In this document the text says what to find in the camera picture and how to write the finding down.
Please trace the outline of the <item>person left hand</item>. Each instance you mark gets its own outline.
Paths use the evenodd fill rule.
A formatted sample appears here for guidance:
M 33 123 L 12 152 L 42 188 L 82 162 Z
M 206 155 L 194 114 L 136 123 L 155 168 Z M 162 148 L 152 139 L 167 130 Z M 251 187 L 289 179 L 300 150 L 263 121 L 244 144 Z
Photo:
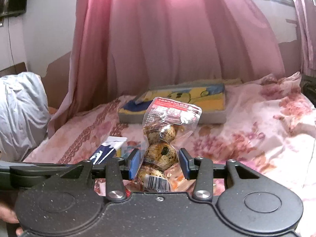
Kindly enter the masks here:
M 6 223 L 10 223 L 10 224 L 19 223 L 16 213 L 14 212 L 12 207 L 10 207 L 4 201 L 1 201 L 1 204 L 0 204 L 0 214 L 1 214 L 1 220 L 3 220 Z

